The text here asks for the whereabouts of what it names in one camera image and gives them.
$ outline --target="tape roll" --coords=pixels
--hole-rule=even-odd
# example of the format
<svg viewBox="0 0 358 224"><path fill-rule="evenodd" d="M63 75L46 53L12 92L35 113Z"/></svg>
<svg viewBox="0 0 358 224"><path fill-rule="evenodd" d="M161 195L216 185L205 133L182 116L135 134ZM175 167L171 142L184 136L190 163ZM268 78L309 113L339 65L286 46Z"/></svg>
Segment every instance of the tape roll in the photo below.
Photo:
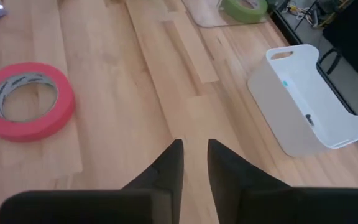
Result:
<svg viewBox="0 0 358 224"><path fill-rule="evenodd" d="M222 0L221 7L226 14L246 24L261 22L267 12L266 0Z"/></svg>
<svg viewBox="0 0 358 224"><path fill-rule="evenodd" d="M4 117L5 97L16 88L30 84L50 85L57 92L53 106L39 118L10 121ZM15 142L30 142L46 138L66 125L75 107L73 90L64 74L42 63L20 63L0 70L0 137Z"/></svg>

